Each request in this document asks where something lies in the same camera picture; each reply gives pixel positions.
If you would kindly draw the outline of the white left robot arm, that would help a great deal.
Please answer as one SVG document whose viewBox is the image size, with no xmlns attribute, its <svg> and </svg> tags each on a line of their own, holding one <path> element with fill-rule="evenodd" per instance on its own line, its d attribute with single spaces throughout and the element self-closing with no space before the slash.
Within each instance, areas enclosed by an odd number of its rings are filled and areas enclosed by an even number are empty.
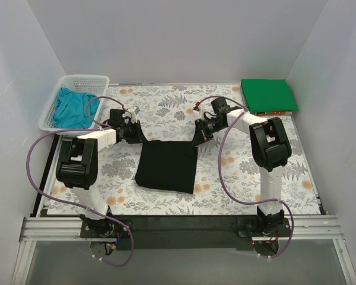
<svg viewBox="0 0 356 285">
<path fill-rule="evenodd" d="M 95 186 L 98 154 L 122 141 L 128 144 L 147 141 L 137 118 L 138 113 L 139 107 L 128 110 L 111 109 L 110 118 L 105 124 L 109 129 L 62 140 L 56 179 L 77 196 L 78 203 L 85 209 L 85 213 L 80 215 L 81 219 L 90 230 L 103 238 L 113 234 L 115 224 L 111 219 L 103 217 L 111 215 L 111 211 Z"/>
</svg>

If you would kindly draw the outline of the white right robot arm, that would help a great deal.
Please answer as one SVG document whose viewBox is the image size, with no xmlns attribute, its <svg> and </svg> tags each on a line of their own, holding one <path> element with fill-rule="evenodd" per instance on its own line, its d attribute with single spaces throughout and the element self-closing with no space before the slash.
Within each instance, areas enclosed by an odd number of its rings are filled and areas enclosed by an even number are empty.
<svg viewBox="0 0 356 285">
<path fill-rule="evenodd" d="M 252 230 L 264 236 L 276 232 L 284 224 L 285 204 L 281 199 L 284 167 L 292 155 L 292 149 L 280 118 L 264 119 L 251 114 L 238 103 L 231 107 L 225 97 L 214 96 L 211 106 L 213 114 L 207 115 L 196 102 L 194 111 L 200 113 L 195 121 L 192 144 L 197 147 L 213 139 L 214 134 L 225 130 L 218 153 L 218 174 L 225 193 L 235 202 L 243 205 L 256 205 L 256 222 Z M 250 137 L 252 156 L 259 167 L 260 201 L 244 202 L 238 200 L 227 190 L 221 174 L 221 156 L 225 140 L 231 129 L 236 129 Z"/>
</svg>

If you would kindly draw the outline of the black t shirt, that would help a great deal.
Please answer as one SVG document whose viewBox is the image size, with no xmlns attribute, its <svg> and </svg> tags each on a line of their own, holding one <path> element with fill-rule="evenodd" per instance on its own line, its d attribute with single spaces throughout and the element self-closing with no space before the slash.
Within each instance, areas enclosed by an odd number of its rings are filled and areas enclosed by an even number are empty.
<svg viewBox="0 0 356 285">
<path fill-rule="evenodd" d="M 198 149 L 189 141 L 144 143 L 135 182 L 138 186 L 193 194 Z"/>
</svg>

